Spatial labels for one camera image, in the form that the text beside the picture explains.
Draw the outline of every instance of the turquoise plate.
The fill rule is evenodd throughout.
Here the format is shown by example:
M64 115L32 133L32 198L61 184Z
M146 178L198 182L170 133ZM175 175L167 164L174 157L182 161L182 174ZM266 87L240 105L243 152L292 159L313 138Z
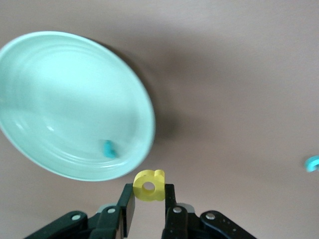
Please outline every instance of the turquoise plate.
M154 139L150 98L134 71L70 33L20 36L0 51L0 127L41 167L103 181L138 167Z

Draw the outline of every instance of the bowl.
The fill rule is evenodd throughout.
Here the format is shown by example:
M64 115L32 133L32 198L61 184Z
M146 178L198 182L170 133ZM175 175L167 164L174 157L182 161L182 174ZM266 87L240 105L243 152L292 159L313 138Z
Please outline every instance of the bowl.
M146 158L155 116L142 82L114 52L85 37L42 31L0 50L0 128L39 166L104 181Z

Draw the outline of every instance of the yellow gear-shaped toy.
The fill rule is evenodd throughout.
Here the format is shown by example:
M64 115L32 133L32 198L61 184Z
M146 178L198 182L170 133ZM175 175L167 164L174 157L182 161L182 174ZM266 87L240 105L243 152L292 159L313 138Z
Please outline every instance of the yellow gear-shaped toy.
M146 189L145 183L152 183L153 189ZM165 199L165 173L163 170L144 170L139 172L134 179L133 191L135 197L142 201L162 201Z

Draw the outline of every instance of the blue object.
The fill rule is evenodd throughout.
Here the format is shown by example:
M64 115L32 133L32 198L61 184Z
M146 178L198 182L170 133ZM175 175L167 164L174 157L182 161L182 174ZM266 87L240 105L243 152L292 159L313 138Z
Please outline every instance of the blue object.
M105 157L108 157L108 158L116 157L116 152L113 149L113 144L112 144L112 141L110 140L106 140L104 143L104 155Z
M78 35L44 31L0 50L0 128L41 167L103 181L142 163L155 116L138 76L116 54ZM116 157L106 139L116 143Z
M319 170L319 155L310 157L305 161L305 168L307 172Z

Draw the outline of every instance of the silver bolt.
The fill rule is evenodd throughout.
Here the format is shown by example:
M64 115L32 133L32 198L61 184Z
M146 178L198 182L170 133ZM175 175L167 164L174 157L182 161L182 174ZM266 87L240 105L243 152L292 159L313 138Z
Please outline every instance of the silver bolt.
M72 221L76 221L76 220L79 220L81 218L81 215L77 214L77 215L74 215L71 219Z
M181 208L180 207L174 207L173 212L175 213L181 213Z
M207 213L207 214L206 214L206 218L209 219L209 220L214 220L216 217L215 217L215 215L212 214L212 213Z
M115 208L108 209L108 213L113 213L113 212L115 212Z

